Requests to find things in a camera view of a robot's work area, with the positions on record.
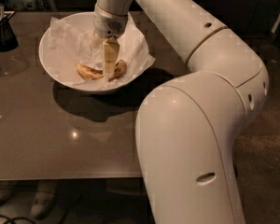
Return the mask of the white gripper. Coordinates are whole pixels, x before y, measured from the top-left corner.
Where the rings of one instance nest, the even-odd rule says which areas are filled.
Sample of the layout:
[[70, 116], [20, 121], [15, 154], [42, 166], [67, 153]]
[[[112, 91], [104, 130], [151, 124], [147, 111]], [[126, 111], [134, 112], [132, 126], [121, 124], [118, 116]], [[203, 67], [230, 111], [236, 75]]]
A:
[[112, 77], [119, 56], [119, 42], [126, 29], [128, 16], [108, 13], [98, 5], [94, 9], [94, 28], [98, 36], [108, 38], [103, 43], [103, 73], [105, 77]]

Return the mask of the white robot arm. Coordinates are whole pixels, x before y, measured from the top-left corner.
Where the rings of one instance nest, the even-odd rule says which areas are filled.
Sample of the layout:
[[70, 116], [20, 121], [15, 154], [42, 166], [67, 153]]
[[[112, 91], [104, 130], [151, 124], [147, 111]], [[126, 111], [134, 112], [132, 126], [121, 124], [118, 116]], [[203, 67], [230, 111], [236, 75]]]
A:
[[137, 154], [155, 223], [245, 224], [232, 147], [266, 102], [265, 65], [192, 0], [97, 0], [99, 35], [123, 33], [131, 2], [189, 68], [155, 88], [136, 117]]

